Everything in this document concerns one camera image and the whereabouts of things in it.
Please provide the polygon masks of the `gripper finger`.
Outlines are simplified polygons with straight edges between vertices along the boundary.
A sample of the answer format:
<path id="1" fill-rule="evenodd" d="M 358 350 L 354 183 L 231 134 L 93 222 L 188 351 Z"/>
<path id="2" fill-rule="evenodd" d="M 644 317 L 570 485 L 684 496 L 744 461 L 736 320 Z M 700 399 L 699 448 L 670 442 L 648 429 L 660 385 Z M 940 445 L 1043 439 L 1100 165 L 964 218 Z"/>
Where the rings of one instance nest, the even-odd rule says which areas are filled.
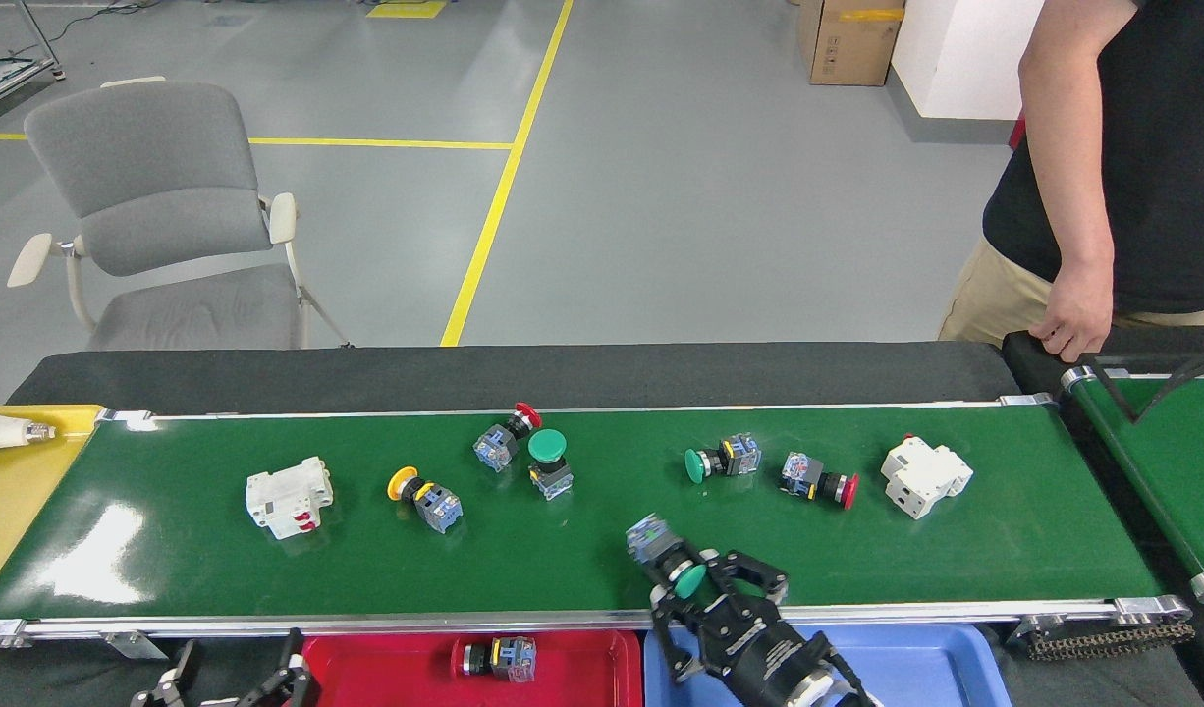
<path id="1" fill-rule="evenodd" d="M 313 706 L 313 672 L 302 649 L 301 630 L 289 630 L 275 670 L 240 695 L 235 706 Z"/>
<path id="2" fill-rule="evenodd" d="M 131 706 L 188 706 L 185 693 L 196 681 L 203 654 L 197 640 L 185 641 L 175 667 L 163 672 L 153 688 L 136 693 Z"/>

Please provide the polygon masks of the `person's right hand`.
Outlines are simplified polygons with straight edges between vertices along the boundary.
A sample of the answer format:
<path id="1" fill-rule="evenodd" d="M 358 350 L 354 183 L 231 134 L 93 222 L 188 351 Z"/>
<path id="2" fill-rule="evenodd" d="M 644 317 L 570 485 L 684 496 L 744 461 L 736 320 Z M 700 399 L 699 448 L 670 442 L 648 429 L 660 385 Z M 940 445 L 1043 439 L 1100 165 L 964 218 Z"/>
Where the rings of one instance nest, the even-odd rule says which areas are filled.
<path id="1" fill-rule="evenodd" d="M 1061 265 L 1045 312 L 1028 334 L 1047 354 L 1063 363 L 1078 363 L 1084 354 L 1100 350 L 1112 322 L 1112 269 L 1104 261 L 1072 261 Z"/>

